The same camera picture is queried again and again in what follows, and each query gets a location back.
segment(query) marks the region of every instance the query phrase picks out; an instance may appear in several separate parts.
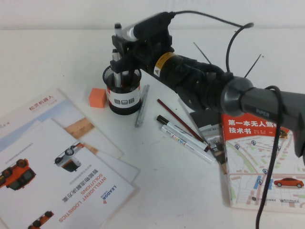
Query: orange vehicle illustration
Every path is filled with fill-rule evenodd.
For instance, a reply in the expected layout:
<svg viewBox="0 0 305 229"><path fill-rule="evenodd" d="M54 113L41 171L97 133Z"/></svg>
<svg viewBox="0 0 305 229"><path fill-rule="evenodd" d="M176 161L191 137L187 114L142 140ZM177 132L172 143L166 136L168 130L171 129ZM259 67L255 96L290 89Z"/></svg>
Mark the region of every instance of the orange vehicle illustration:
<svg viewBox="0 0 305 229"><path fill-rule="evenodd" d="M75 157L75 154L82 148L84 145L76 142L55 159L55 164L69 172L76 171L81 166L81 162Z"/></svg>
<svg viewBox="0 0 305 229"><path fill-rule="evenodd" d="M35 220L28 229L40 229L40 227L47 222L52 216L54 216L54 213L51 211L47 211L44 213L41 217L39 217L37 220Z"/></svg>
<svg viewBox="0 0 305 229"><path fill-rule="evenodd" d="M5 169L0 176L0 188L6 186L13 190L24 188L36 174L29 167L27 159L19 159L15 165Z"/></svg>
<svg viewBox="0 0 305 229"><path fill-rule="evenodd" d="M284 178L282 180L276 180L274 184L279 187L284 185L284 186L297 186L298 188L301 188L304 186L304 183L301 180L297 180L293 178Z"/></svg>

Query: black pen holder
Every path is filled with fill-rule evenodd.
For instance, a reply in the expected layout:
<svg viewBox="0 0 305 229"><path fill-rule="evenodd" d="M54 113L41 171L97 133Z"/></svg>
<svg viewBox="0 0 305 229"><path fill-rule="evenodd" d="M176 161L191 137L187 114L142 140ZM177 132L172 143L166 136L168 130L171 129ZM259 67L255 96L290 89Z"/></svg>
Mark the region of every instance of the black pen holder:
<svg viewBox="0 0 305 229"><path fill-rule="evenodd" d="M140 80L142 74L140 70L129 72L126 76L129 80L122 81L122 87L114 84L114 74L111 66L107 67L103 73L103 80L107 85L107 98L110 109L119 115L130 115L138 111L141 107Z"/></svg>

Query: wire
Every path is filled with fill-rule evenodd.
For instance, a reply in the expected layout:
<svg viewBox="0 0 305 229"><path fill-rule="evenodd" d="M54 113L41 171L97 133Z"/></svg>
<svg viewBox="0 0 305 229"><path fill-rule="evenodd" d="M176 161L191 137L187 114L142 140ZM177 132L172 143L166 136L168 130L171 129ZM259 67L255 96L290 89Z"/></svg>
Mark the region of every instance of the wire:
<svg viewBox="0 0 305 229"><path fill-rule="evenodd" d="M229 25L233 25L233 26L236 26L236 27L239 27L238 31L236 31L236 33L233 35L233 37L231 38L230 40L230 43L228 45L228 48L227 48L227 54L226 54L226 57L225 57L225 65L226 65L226 68L227 68L227 72L230 72L230 67L229 67L229 55L230 55L230 49L231 49L231 46L232 46L232 43L235 39L235 37L244 29L248 29L248 28L251 28L254 26L253 23L248 23L246 25L239 25L239 24L236 24L236 23L233 23L233 22L230 22L230 21L226 21L224 19L221 19L221 18L217 18L215 16L212 16L210 14L206 14L206 13L201 13L201 12L198 12L198 11L195 11L195 10L183 10L183 11L178 11L178 12L174 12L174 15L178 15L178 14L184 14L184 13L193 13L193 14L198 14L198 15L202 15L202 16L205 16L205 17L208 17L208 18L212 18L212 19L215 19L217 21L221 21L223 23L226 23L226 24L229 24Z"/></svg>
<svg viewBox="0 0 305 229"><path fill-rule="evenodd" d="M225 56L225 65L226 65L226 68L227 68L227 72L230 72L230 67L229 67L229 55L230 55L230 49L231 49L231 46L232 46L232 43L235 39L235 37L241 32L243 31L244 29L248 29L248 28L251 28L253 27L254 24L253 23L248 23L244 26L242 26L241 28L238 29L238 31L236 31L236 33L233 35L233 37L231 38L230 42L229 42L229 45L228 45L228 48L227 48L227 54Z"/></svg>
<svg viewBox="0 0 305 229"><path fill-rule="evenodd" d="M246 78L248 76L248 74L250 73L250 71L253 69L253 67L256 65L257 61L259 60L259 58L261 57L261 54L259 54L258 58L256 59L256 61L254 62L254 64L251 66L251 68L249 69L249 71L247 72L247 74L244 76L244 78Z"/></svg>
<svg viewBox="0 0 305 229"><path fill-rule="evenodd" d="M280 138L280 130L281 130L281 124L283 121L283 98L282 98L282 94L281 91L278 87L276 86L269 86L266 87L266 89L274 89L274 93L277 97L278 100L278 117L277 117L277 122L276 122L276 131L275 131L275 139L273 142L273 149L272 149L272 153L271 153L271 158L270 158L270 164L269 164L269 169L268 169L268 173L267 173L267 177L266 177L266 182L265 182L265 187L263 190L263 195L262 195L262 201L261 204L259 206L257 215L256 215L256 222L255 222L255 228L259 229L259 222L261 219L261 215L265 206L265 202L266 202L266 197L267 197L267 193L268 193L268 189L269 189L269 185L270 185L270 180L271 180L271 175L273 172L273 167L275 165L275 159L276 159L276 154L277 154L277 146L278 146L278 140Z"/></svg>
<svg viewBox="0 0 305 229"><path fill-rule="evenodd" d="M242 25L239 25L239 24L235 24L233 22L230 22L230 21L226 21L226 20L223 20L221 18L217 18L215 16L212 16L210 14L206 14L206 13L201 13L201 12L198 12L198 11L194 11L194 10L183 10L183 11L178 11L178 12L174 12L175 15L177 14L183 14L183 13L193 13L193 14L198 14L198 15L202 15L202 16L205 16L205 17L208 17L208 18L212 18L212 19L215 19L217 21L221 21L223 23L226 23L226 24L229 24L229 25L233 25L233 26L236 26L236 27L243 27Z"/></svg>
<svg viewBox="0 0 305 229"><path fill-rule="evenodd" d="M205 59L209 62L209 64L212 64L211 62L210 62L210 60L206 57L206 55L203 53L203 51L201 51L201 49L198 47L198 45L195 43L195 42L193 42L194 43L194 45L197 47L197 49L201 52L201 54L205 57Z"/></svg>

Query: yellow label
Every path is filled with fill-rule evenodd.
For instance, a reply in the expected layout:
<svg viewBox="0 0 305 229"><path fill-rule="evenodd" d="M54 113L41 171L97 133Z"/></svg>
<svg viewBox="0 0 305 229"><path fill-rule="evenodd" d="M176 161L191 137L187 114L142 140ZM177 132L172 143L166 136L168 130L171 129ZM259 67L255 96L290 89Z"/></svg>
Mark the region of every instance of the yellow label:
<svg viewBox="0 0 305 229"><path fill-rule="evenodd" d="M157 61L154 69L153 69L153 73L156 75L156 76L160 76L160 71L163 67L163 65L165 64L165 62L170 59L172 56L175 56L174 53L172 52L166 52L164 53Z"/></svg>
<svg viewBox="0 0 305 229"><path fill-rule="evenodd" d="M175 54L173 52L166 52L164 53L157 61L156 63L156 67L159 69L162 69L163 65L165 64L165 62L170 59L172 56L175 56Z"/></svg>

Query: orange eraser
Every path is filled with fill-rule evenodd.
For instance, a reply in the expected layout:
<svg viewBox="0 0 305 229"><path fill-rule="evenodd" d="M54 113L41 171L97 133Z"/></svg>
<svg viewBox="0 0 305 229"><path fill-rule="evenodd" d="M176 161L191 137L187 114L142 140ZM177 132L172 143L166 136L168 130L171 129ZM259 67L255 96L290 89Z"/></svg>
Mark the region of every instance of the orange eraser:
<svg viewBox="0 0 305 229"><path fill-rule="evenodd" d="M107 95L105 89L92 88L89 95L89 103L91 107L104 108L107 102Z"/></svg>

